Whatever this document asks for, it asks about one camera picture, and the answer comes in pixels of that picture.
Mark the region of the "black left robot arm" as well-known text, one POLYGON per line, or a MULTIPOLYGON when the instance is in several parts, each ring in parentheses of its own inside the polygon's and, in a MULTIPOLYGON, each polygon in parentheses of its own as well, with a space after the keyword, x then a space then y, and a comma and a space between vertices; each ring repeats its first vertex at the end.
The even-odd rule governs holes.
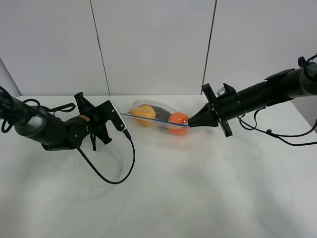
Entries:
POLYGON ((81 92, 74 98, 75 103, 53 109, 39 102, 29 107, 26 101, 13 98, 7 91, 1 90, 1 130, 7 133, 14 128, 17 134, 41 143, 47 151, 76 149, 87 136, 90 136, 93 145, 96 138, 108 144, 112 141, 106 128, 109 120, 117 130, 124 130, 123 121, 109 100, 95 107, 81 92))

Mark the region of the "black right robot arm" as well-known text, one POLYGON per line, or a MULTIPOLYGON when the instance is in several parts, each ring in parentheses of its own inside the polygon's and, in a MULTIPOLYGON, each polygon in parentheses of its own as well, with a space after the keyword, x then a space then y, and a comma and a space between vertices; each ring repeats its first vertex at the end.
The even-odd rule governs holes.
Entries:
POLYGON ((237 92, 225 84, 217 95, 207 83, 202 86, 208 102, 188 120, 189 127, 221 126, 225 136, 232 135, 228 121, 263 107, 317 94, 317 65, 287 69, 263 82, 237 92))

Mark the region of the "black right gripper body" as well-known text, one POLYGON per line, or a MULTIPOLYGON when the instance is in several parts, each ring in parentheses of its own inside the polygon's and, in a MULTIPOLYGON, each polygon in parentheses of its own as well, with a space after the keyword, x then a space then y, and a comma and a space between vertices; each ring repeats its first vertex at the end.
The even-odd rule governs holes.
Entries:
POLYGON ((209 83, 202 86, 202 92, 217 114, 218 124, 220 124, 225 136, 232 136, 228 121, 239 116, 239 94, 235 92, 234 94, 225 94, 220 97, 216 96, 209 83))

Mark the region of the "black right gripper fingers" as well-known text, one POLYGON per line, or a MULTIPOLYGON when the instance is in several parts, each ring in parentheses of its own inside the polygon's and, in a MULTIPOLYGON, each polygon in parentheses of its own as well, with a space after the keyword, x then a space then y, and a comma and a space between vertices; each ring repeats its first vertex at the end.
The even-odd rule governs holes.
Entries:
POLYGON ((188 119, 189 127, 218 127, 218 116, 210 103, 206 103, 194 116, 188 119))

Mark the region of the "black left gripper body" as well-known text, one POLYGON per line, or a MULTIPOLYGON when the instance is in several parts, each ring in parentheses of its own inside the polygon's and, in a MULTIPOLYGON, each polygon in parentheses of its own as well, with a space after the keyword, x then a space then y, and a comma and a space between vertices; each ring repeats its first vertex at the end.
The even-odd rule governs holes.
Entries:
POLYGON ((116 112, 111 101, 107 100, 95 107, 83 96, 82 92, 74 95, 74 98, 79 110, 79 117, 88 119, 88 131, 93 150, 97 150, 96 138, 99 138, 104 145, 110 143, 112 139, 108 135, 106 123, 111 121, 116 127, 116 112))

